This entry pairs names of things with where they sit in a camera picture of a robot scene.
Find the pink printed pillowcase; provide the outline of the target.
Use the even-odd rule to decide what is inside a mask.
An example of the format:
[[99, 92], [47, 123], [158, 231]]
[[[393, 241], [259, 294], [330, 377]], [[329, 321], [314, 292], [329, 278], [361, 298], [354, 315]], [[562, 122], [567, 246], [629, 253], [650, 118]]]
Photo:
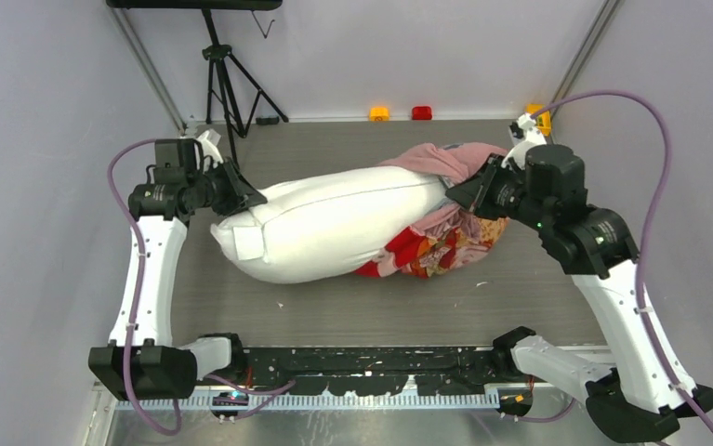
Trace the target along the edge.
[[[481, 142], [446, 146], [423, 143], [380, 165], [432, 174], [450, 188], [474, 176], [491, 155], [507, 153], [505, 149]], [[375, 278], [397, 272], [422, 279], [442, 275], [485, 258], [508, 224], [506, 217], [478, 218], [444, 198], [433, 210], [398, 233], [355, 273]]]

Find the white pillow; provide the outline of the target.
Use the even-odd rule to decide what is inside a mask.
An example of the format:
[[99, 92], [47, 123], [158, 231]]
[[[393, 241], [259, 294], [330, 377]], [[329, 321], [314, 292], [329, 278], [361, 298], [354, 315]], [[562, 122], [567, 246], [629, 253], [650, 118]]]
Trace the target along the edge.
[[224, 256], [263, 282], [312, 282], [355, 271], [436, 210], [444, 185], [398, 166], [279, 183], [267, 203], [211, 226]]

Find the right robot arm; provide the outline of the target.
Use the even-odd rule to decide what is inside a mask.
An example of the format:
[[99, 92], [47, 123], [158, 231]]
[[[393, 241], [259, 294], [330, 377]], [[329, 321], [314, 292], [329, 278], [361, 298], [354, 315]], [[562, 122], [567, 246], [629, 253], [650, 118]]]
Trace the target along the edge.
[[542, 145], [522, 163], [493, 154], [446, 192], [476, 217], [509, 218], [534, 230], [590, 306], [614, 364], [555, 347], [521, 326], [493, 342], [493, 369], [505, 381], [531, 375], [586, 406], [594, 425], [618, 443], [657, 442], [680, 420], [713, 409], [713, 388], [682, 368], [635, 283], [639, 251], [625, 220], [588, 202], [585, 165], [562, 145]]

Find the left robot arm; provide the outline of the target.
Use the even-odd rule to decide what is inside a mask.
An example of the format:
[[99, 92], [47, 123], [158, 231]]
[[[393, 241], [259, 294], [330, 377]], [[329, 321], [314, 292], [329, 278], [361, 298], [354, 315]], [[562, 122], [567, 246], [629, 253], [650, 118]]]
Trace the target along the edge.
[[188, 398], [210, 374], [226, 385], [247, 370], [237, 334], [203, 334], [185, 346], [172, 338], [176, 270], [191, 218], [201, 209], [235, 216], [266, 198], [218, 149], [218, 136], [156, 139], [146, 179], [113, 196], [131, 232], [119, 314], [106, 346], [91, 348], [88, 367], [120, 401]]

